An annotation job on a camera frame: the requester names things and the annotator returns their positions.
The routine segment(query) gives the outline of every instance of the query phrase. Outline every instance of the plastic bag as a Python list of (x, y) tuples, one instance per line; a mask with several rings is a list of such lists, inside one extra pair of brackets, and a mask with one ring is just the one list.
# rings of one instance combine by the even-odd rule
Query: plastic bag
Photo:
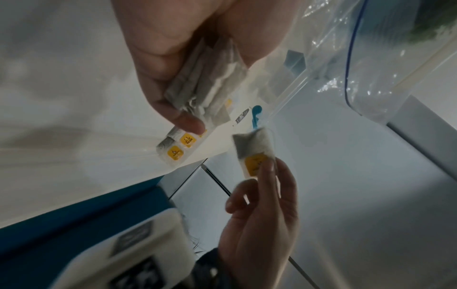
[(308, 84), (386, 124), (414, 86), (455, 54), (455, 9), (451, 1), (313, 1), (301, 23)]

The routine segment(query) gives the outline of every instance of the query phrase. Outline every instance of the yellow label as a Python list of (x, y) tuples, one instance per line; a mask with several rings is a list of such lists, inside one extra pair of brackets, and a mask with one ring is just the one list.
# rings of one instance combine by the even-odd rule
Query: yellow label
[(260, 165), (264, 160), (268, 159), (266, 155), (263, 153), (259, 153), (257, 155), (249, 156), (244, 159), (244, 164), (248, 169), (248, 173), (251, 177), (255, 177), (258, 173)]
[(182, 136), (182, 138), (180, 139), (181, 143), (183, 145), (185, 145), (186, 147), (190, 148), (192, 146), (192, 144), (194, 142), (196, 142), (197, 140), (195, 139), (195, 137), (191, 136), (190, 134), (186, 133)]
[(228, 100), (225, 102), (225, 108), (229, 109), (229, 107), (232, 106), (232, 103), (233, 103), (232, 99), (228, 99)]
[(204, 132), (204, 133), (202, 133), (202, 134), (200, 134), (200, 135), (199, 135), (199, 137), (201, 137), (201, 138), (202, 138), (202, 137), (203, 137), (203, 136), (206, 134), (206, 132), (207, 132), (207, 131), (208, 131), (208, 130), (205, 130), (205, 132)]
[(173, 146), (168, 150), (167, 154), (170, 156), (170, 158), (179, 160), (184, 155), (184, 152), (177, 146)]

